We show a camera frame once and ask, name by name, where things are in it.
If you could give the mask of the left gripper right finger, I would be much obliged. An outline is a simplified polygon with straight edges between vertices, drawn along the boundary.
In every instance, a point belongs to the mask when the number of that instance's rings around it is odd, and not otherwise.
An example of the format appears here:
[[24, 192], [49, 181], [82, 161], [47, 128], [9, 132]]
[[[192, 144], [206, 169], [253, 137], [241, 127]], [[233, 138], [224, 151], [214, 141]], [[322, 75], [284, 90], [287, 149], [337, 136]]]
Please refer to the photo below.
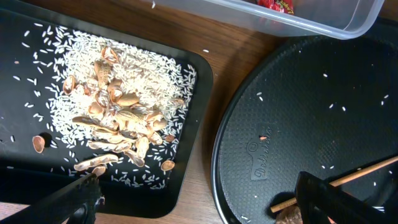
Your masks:
[[397, 215], [383, 213], [308, 172], [298, 175], [295, 198], [304, 224], [397, 223]]

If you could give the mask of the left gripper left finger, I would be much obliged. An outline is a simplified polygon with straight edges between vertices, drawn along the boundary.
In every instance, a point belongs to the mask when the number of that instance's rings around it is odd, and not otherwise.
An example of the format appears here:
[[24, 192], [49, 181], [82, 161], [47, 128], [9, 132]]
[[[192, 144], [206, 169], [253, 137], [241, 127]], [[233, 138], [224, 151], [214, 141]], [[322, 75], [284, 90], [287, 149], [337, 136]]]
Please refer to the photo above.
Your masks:
[[1, 220], [2, 224], [74, 223], [94, 224], [104, 202], [96, 175], [86, 175], [37, 203]]

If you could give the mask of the wooden chopstick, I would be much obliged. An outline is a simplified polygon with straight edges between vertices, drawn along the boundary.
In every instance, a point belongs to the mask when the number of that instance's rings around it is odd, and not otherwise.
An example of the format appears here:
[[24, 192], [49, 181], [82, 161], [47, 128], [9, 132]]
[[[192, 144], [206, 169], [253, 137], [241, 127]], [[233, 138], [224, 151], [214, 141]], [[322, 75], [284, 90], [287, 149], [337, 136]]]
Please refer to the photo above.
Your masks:
[[[381, 169], [381, 168], [383, 168], [385, 166], [388, 166], [390, 164], [393, 164], [395, 162], [397, 162], [397, 156], [394, 156], [394, 157], [392, 157], [390, 159], [386, 159], [385, 161], [382, 161], [382, 162], [379, 162], [377, 164], [371, 165], [371, 166], [369, 166], [367, 168], [363, 168], [361, 170], [357, 170], [356, 172], [354, 172], [352, 174], [349, 174], [349, 175], [344, 176], [344, 177], [342, 177], [340, 179], [337, 179], [337, 180], [334, 180], [334, 181], [330, 182], [330, 185], [332, 185], [334, 187], [343, 185], [345, 183], [348, 183], [348, 182], [350, 182], [352, 180], [358, 179], [358, 178], [360, 178], [362, 176], [368, 175], [368, 174], [370, 174], [370, 173], [372, 173], [372, 172], [374, 172], [376, 170], [379, 170], [379, 169]], [[291, 199], [289, 199], [287, 201], [284, 201], [282, 203], [279, 203], [279, 204], [274, 205], [273, 207], [271, 207], [271, 212], [272, 213], [279, 212], [279, 211], [281, 211], [281, 210], [283, 210], [283, 209], [285, 209], [285, 208], [287, 208], [287, 207], [289, 207], [291, 205], [295, 205], [296, 203], [297, 203], [297, 199], [295, 197], [291, 198]]]

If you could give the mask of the red snack wrapper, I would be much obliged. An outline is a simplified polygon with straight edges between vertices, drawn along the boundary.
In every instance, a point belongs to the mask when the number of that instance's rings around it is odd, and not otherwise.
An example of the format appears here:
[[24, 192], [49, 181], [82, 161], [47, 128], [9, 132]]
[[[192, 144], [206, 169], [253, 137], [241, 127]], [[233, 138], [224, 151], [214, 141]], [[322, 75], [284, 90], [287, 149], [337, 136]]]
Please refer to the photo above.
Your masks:
[[286, 14], [294, 14], [293, 0], [256, 0], [256, 4]]

